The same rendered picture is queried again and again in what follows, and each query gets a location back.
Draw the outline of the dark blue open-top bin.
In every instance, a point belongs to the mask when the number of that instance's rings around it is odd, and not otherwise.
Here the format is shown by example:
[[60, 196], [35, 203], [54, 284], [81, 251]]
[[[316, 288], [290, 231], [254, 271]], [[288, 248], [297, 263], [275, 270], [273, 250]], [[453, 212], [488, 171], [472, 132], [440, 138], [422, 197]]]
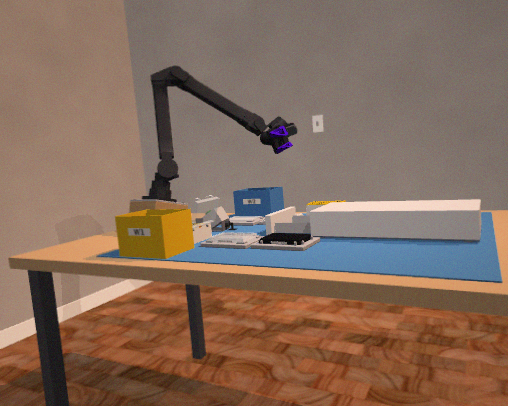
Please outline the dark blue open-top bin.
[[233, 191], [235, 216], [262, 216], [284, 209], [283, 187]]

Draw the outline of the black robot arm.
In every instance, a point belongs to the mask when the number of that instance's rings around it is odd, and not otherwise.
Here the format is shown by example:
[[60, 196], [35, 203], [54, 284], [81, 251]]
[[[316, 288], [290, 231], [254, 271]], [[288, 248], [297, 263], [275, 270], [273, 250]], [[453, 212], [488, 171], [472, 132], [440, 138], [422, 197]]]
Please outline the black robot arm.
[[[151, 81], [153, 87], [159, 158], [161, 161], [158, 163], [158, 172], [155, 172], [155, 180], [152, 181], [151, 188], [149, 189], [149, 196], [142, 196], [142, 200], [158, 199], [171, 202], [177, 201], [176, 199], [171, 199], [172, 190], [170, 190], [170, 182], [168, 182], [179, 177], [179, 174], [177, 174], [178, 165], [174, 160], [172, 160], [174, 159], [174, 153], [167, 93], [168, 86], [176, 86], [194, 95], [234, 119], [240, 125], [245, 127], [245, 129], [257, 136], [259, 136], [268, 127], [271, 129], [277, 125], [285, 127], [288, 132], [287, 137], [297, 134], [298, 130], [296, 125], [294, 125], [294, 123], [288, 124], [280, 116], [275, 118], [266, 126], [262, 117], [240, 107], [216, 91], [202, 84], [193, 78], [188, 72], [181, 69], [181, 67], [172, 66], [156, 72], [151, 75]], [[265, 140], [266, 134], [266, 131], [264, 131], [260, 135], [260, 141], [264, 145], [268, 145]]]

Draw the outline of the blue bench mat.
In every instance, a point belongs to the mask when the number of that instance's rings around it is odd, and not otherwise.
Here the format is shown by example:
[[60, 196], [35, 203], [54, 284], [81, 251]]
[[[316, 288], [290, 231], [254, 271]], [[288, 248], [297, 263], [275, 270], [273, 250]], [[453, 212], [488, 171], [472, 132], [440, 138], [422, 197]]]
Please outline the blue bench mat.
[[502, 283], [492, 212], [481, 212], [480, 242], [320, 238], [305, 251], [194, 248], [167, 259], [97, 257], [316, 270]]

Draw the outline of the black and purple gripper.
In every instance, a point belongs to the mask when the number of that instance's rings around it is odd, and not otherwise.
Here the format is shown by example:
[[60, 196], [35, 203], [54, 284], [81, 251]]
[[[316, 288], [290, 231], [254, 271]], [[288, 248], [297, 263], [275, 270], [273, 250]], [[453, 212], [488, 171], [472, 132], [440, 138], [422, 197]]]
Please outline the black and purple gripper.
[[[265, 140], [268, 145], [273, 147], [275, 154], [278, 154], [293, 145], [288, 140], [288, 132], [284, 126], [277, 125], [266, 131]], [[280, 134], [281, 133], [281, 134]], [[284, 143], [284, 144], [283, 144]]]

